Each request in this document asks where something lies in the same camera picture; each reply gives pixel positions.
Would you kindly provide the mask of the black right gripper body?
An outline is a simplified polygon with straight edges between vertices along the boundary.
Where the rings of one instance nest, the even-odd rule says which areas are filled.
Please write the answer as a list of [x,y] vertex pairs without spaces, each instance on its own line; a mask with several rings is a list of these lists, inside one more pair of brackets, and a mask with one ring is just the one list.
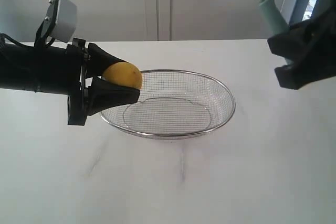
[[317,0],[310,23],[314,42],[308,62],[308,81],[335,77],[335,0]]

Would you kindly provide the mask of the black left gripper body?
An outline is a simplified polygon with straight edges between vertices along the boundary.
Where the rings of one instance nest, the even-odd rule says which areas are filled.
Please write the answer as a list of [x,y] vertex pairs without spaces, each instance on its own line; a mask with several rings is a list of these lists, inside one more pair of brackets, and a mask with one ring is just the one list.
[[67,99],[68,125],[84,126],[87,119],[88,88],[86,87],[87,64],[90,59],[86,41],[74,38],[72,45],[79,56],[79,84],[70,92]]

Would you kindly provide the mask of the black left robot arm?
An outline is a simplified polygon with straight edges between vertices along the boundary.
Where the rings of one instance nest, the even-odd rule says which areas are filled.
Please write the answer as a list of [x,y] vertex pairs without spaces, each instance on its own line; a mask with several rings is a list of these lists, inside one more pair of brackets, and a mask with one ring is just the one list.
[[83,126],[88,116],[138,101],[138,89],[101,78],[121,61],[83,39],[59,48],[50,42],[28,46],[1,34],[1,88],[67,95],[69,125]]

